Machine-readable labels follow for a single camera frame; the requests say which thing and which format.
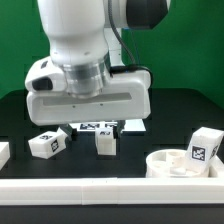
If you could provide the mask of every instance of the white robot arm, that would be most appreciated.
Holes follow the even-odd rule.
[[[169,4],[169,0],[38,0],[50,57],[37,61],[25,81],[31,120],[51,125],[146,118],[149,71],[135,65],[113,70],[104,28],[114,24],[152,28],[167,14]]]

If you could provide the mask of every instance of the black and white block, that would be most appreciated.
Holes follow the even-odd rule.
[[[66,148],[65,138],[64,133],[48,131],[29,140],[32,156],[49,159]]]

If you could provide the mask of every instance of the cube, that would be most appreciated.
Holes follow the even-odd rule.
[[[116,155],[116,139],[112,128],[96,128],[95,141],[98,155]]]
[[[202,127],[193,133],[188,146],[185,167],[195,172],[204,172],[218,152],[224,132]]]
[[[32,156],[49,159],[66,148],[65,137],[63,133],[48,131],[29,140]]]

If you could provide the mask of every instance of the green backdrop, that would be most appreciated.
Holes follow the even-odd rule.
[[[2,97],[24,88],[27,71],[49,54],[49,44],[36,0],[0,2]],[[197,89],[224,108],[223,0],[173,0],[155,29],[127,30],[123,36],[138,61],[153,71],[153,88]]]

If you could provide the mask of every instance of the black tabletop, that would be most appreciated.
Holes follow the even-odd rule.
[[[32,157],[28,140],[49,130],[56,131],[57,126],[32,124],[26,108],[26,94],[24,90],[18,90],[0,100],[0,141],[9,141],[11,152],[10,160],[0,171],[0,178],[144,177],[145,159],[149,153],[168,148],[187,149],[193,132],[200,127],[224,130],[224,110],[198,91],[153,89],[150,92],[152,113],[144,120],[147,131],[124,133],[118,141],[115,157],[98,156],[94,135],[80,133],[76,141],[66,141],[65,150],[44,160]],[[223,144],[218,156],[224,161]],[[157,223],[220,223],[217,217],[224,217],[223,207],[11,206],[0,207],[0,214],[6,220],[4,223],[24,220],[25,223],[156,223],[156,220]],[[18,217],[10,216],[11,212]]]

